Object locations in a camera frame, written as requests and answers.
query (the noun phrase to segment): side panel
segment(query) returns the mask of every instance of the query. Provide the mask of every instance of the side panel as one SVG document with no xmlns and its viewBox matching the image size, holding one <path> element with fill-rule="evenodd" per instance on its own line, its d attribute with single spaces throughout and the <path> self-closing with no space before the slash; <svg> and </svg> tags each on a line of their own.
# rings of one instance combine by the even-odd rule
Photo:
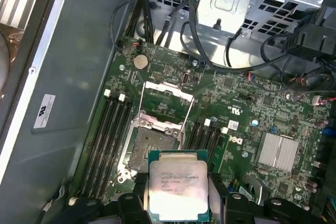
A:
<svg viewBox="0 0 336 224">
<path fill-rule="evenodd" d="M 113 55 L 111 14 L 124 1 L 65 0 L 0 185 L 0 223 L 35 223 L 74 174 Z M 127 13 L 116 16 L 115 33 Z M 45 94 L 55 96 L 50 116 L 44 128 L 34 129 Z"/>
</svg>

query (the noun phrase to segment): metal bracket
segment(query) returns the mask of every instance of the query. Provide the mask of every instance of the metal bracket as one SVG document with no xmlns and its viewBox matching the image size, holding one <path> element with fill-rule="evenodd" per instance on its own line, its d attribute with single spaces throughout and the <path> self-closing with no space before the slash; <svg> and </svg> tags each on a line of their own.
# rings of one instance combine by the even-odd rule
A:
<svg viewBox="0 0 336 224">
<path fill-rule="evenodd" d="M 180 131 L 183 131 L 184 129 L 184 126 L 185 126 L 185 123 L 188 119 L 188 116 L 189 116 L 189 113 L 190 113 L 190 110 L 194 104 L 194 100 L 195 98 L 191 95 L 191 94 L 187 94 L 187 93 L 184 93 L 182 92 L 178 86 L 176 85 L 173 85 L 173 84 L 170 84 L 168 82 L 164 82 L 164 83 L 161 83 L 161 84 L 155 84 L 153 82 L 149 82 L 149 81 L 146 81 L 144 84 L 143 84 L 143 87 L 142 87 L 142 92 L 141 92 L 141 98 L 140 98 L 140 104 L 139 104 L 139 112 L 138 112 L 138 117 L 140 118 L 141 116 L 144 116 L 143 113 L 141 113 L 141 105 L 142 105 L 142 101 L 143 101 L 143 96 L 144 96 L 144 91 L 145 89 L 154 89 L 154 90 L 158 90 L 160 92 L 165 92 L 165 91 L 168 91 L 170 93 L 172 93 L 174 96 L 176 97 L 179 97 L 179 98 L 182 98 L 184 100 L 187 100 L 190 105 L 189 105 L 189 109 L 188 109 L 188 112 L 187 112 L 187 115 L 185 116 L 185 119 L 184 119 L 184 122 L 181 126 L 181 129 Z"/>
<path fill-rule="evenodd" d="M 197 14 L 198 23 L 212 27 L 218 19 L 222 31 L 234 36 L 242 26 L 250 0 L 200 0 Z"/>
</svg>

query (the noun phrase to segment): ram slot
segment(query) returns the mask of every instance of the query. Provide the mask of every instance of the ram slot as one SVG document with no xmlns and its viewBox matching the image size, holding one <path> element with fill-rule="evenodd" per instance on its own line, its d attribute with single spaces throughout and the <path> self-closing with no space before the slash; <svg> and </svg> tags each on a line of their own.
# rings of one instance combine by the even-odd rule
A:
<svg viewBox="0 0 336 224">
<path fill-rule="evenodd" d="M 120 119 L 118 131 L 117 131 L 117 133 L 114 137 L 113 149 L 110 152 L 111 155 L 109 155 L 109 153 L 106 153 L 105 158 L 107 160 L 105 160 L 105 163 L 106 163 L 107 169 L 106 169 L 106 172 L 104 174 L 104 178 L 101 180 L 102 183 L 101 183 L 100 191 L 99 191 L 98 194 L 96 194 L 96 197 L 101 197 L 106 190 L 109 178 L 110 178 L 111 173 L 112 173 L 113 164 L 114 164 L 114 161 L 116 160 L 116 157 L 117 157 L 117 154 L 118 154 L 117 153 L 118 149 L 120 147 L 123 136 L 124 136 L 125 131 L 127 129 L 127 127 L 125 127 L 125 125 L 127 125 L 128 121 L 129 121 L 131 109 L 132 109 L 132 102 L 131 102 L 131 100 L 129 100 L 126 103 L 124 114 Z"/>
<path fill-rule="evenodd" d="M 186 142 L 185 146 L 184 146 L 184 149 L 185 150 L 190 150 L 193 142 L 195 141 L 195 138 L 197 136 L 197 133 L 198 133 L 198 129 L 200 128 L 200 123 L 199 122 L 195 122 L 194 123 L 194 127 L 190 133 L 190 137 L 188 139 L 188 141 Z"/>
<path fill-rule="evenodd" d="M 104 104 L 104 108 L 98 123 L 98 128 L 93 137 L 91 151 L 85 164 L 84 175 L 80 184 L 80 191 L 82 192 L 82 194 L 84 194 L 88 188 L 88 181 L 90 180 L 90 177 L 92 176 L 91 174 L 93 172 L 92 167 L 96 159 L 98 158 L 99 147 L 103 144 L 103 139 L 101 138 L 101 135 L 102 132 L 105 130 L 105 127 L 107 126 L 106 122 L 108 118 L 111 114 L 113 114 L 113 109 L 116 104 L 114 101 L 115 96 L 116 95 L 114 94 L 113 97 L 108 98 Z"/>
<path fill-rule="evenodd" d="M 100 177 L 102 174 L 102 171 L 104 170 L 104 159 L 106 155 L 106 151 L 109 150 L 110 145 L 111 145 L 111 138 L 115 135 L 117 127 L 118 127 L 118 120 L 120 116 L 122 115 L 124 110 L 124 104 L 122 102 L 117 103 L 117 109 L 116 113 L 114 113 L 109 121 L 109 127 L 108 130 L 104 134 L 104 143 L 105 145 L 103 146 L 101 152 L 99 153 L 99 159 L 98 162 L 96 163 L 95 167 L 95 176 L 93 177 L 93 183 L 90 186 L 90 197 L 94 196 L 94 192 L 100 183 Z"/>
<path fill-rule="evenodd" d="M 198 131 L 195 141 L 193 141 L 192 143 L 191 150 L 197 150 L 197 147 L 199 146 L 202 139 L 206 136 L 206 134 L 207 134 L 207 127 L 206 126 L 201 127 L 200 130 Z"/>
<path fill-rule="evenodd" d="M 212 153 L 214 152 L 214 148 L 218 143 L 218 140 L 221 136 L 221 130 L 219 128 L 213 128 L 214 132 L 212 134 L 212 139 L 208 142 L 206 149 L 208 150 L 208 158 L 211 159 Z"/>
<path fill-rule="evenodd" d="M 206 147 L 207 147 L 212 135 L 213 135 L 213 128 L 212 127 L 207 127 L 205 137 L 200 141 L 196 150 L 206 150 Z"/>
</svg>

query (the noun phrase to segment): sticker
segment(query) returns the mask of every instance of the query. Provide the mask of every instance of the sticker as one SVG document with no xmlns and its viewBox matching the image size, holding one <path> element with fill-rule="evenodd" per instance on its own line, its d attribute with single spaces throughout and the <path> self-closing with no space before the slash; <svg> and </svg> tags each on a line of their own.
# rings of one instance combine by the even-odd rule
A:
<svg viewBox="0 0 336 224">
<path fill-rule="evenodd" d="M 229 124 L 228 124 L 227 127 L 228 127 L 229 129 L 231 129 L 231 130 L 236 131 L 236 130 L 238 129 L 238 125 L 239 125 L 239 122 L 230 120 L 230 121 L 229 121 Z"/>
<path fill-rule="evenodd" d="M 45 94 L 38 110 L 37 117 L 34 124 L 34 129 L 44 128 L 47 125 L 51 108 L 53 107 L 55 95 Z"/>
</svg>

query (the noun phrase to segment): white label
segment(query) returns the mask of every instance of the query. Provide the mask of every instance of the white label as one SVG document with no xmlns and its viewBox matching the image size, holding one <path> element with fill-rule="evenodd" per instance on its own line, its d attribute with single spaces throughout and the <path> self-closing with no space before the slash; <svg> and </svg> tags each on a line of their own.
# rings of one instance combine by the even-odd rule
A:
<svg viewBox="0 0 336 224">
<path fill-rule="evenodd" d="M 233 143 L 237 143 L 239 145 L 241 145 L 243 143 L 242 138 L 236 138 L 235 136 L 232 136 L 229 141 L 233 142 Z"/>
<path fill-rule="evenodd" d="M 227 127 L 228 127 L 229 129 L 231 129 L 231 130 L 236 131 L 236 130 L 238 129 L 238 125 L 239 125 L 239 122 L 230 120 L 230 121 L 229 121 L 229 124 L 228 124 Z"/>
<path fill-rule="evenodd" d="M 53 107 L 55 95 L 45 94 L 38 110 L 36 121 L 34 124 L 34 129 L 44 128 L 47 125 L 51 108 Z"/>
</svg>

